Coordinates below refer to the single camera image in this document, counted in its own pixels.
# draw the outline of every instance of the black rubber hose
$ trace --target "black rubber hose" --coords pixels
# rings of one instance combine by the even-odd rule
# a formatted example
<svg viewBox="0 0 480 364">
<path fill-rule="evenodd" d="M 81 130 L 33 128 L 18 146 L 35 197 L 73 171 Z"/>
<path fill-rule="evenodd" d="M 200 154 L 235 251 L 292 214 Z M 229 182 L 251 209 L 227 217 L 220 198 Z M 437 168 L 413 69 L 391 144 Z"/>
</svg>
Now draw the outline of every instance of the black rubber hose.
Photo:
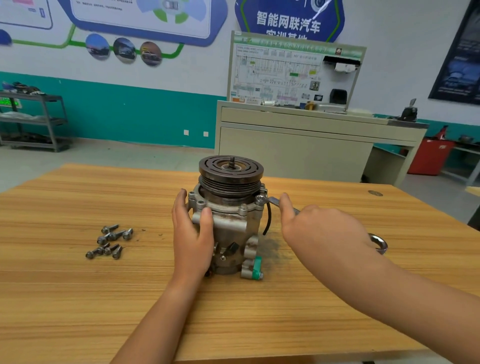
<svg viewBox="0 0 480 364">
<path fill-rule="evenodd" d="M 265 226 L 264 235 L 267 234 L 268 229 L 270 228 L 270 224 L 272 223 L 272 208 L 270 207 L 270 202 L 267 202 L 267 210 L 268 210 L 268 220 L 267 220 L 267 226 Z"/>
</svg>

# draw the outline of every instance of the dark banner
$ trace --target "dark banner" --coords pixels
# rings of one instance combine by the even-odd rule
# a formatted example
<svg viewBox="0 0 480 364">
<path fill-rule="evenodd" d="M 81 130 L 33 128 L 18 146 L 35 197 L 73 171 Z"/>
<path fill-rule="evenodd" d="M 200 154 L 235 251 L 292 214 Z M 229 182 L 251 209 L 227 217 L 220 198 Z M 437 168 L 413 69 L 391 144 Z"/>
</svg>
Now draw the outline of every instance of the dark banner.
<svg viewBox="0 0 480 364">
<path fill-rule="evenodd" d="M 429 98 L 480 105 L 480 0 L 472 0 Z"/>
</svg>

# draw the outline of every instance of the cabinet door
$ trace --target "cabinet door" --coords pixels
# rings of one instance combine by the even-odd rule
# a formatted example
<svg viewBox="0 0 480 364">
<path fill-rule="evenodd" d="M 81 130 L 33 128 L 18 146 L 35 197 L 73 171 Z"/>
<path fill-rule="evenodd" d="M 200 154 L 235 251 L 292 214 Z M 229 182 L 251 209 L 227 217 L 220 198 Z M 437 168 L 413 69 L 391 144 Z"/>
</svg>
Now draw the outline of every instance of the cabinet door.
<svg viewBox="0 0 480 364">
<path fill-rule="evenodd" d="M 360 182 L 372 143 L 222 127 L 220 154 L 261 163 L 264 175 Z"/>
</svg>

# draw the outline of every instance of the finger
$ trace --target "finger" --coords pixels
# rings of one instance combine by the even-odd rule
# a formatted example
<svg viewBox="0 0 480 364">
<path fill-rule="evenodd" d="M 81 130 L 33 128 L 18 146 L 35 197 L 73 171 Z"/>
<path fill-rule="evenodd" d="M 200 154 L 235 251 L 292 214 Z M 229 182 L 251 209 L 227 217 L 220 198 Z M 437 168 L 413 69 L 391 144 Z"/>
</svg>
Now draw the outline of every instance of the finger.
<svg viewBox="0 0 480 364">
<path fill-rule="evenodd" d="M 187 208 L 185 207 L 186 196 L 187 196 L 187 191 L 182 188 L 178 193 L 177 198 L 175 199 L 175 203 L 173 204 L 173 211 L 172 211 L 174 226 L 183 224 L 185 223 L 186 220 L 192 223 L 192 221 L 190 220 L 190 217 L 188 216 Z"/>
<path fill-rule="evenodd" d="M 283 193 L 280 196 L 280 214 L 282 216 L 282 226 L 285 226 L 291 222 L 295 217 L 295 211 L 293 211 L 292 202 L 286 193 Z"/>
<path fill-rule="evenodd" d="M 200 215 L 200 234 L 199 239 L 204 243 L 213 244 L 213 216 L 212 210 L 209 207 L 204 207 L 202 209 L 202 214 Z"/>
</svg>

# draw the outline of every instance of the blue sign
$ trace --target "blue sign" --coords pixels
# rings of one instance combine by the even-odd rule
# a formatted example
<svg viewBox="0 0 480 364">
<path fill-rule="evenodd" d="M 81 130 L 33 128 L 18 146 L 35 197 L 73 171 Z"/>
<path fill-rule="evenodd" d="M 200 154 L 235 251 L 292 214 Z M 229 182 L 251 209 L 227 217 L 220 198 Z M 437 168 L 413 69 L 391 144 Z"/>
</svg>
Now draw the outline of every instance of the blue sign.
<svg viewBox="0 0 480 364">
<path fill-rule="evenodd" d="M 226 0 L 59 0 L 78 28 L 206 47 L 227 18 Z"/>
<path fill-rule="evenodd" d="M 342 0 L 237 0 L 243 32 L 333 42 L 343 30 Z"/>
</svg>

